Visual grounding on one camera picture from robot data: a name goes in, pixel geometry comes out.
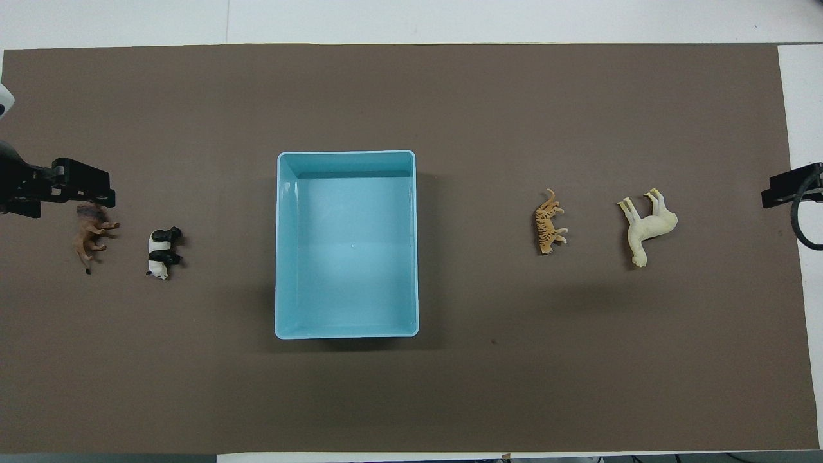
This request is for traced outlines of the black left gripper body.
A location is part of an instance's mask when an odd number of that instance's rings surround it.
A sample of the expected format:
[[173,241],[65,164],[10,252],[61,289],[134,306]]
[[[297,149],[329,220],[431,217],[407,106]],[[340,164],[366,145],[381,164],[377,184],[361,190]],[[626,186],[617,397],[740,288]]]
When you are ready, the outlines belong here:
[[56,185],[53,167],[29,164],[11,144],[1,141],[2,214],[38,219],[42,215],[42,202],[65,202],[65,195]]

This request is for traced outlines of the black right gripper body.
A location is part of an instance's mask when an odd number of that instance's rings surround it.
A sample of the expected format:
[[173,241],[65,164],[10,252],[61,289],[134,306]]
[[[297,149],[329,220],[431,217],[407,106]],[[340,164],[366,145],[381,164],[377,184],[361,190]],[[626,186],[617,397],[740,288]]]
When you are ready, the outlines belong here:
[[800,182],[796,196],[821,195],[822,162],[808,166],[808,175]]

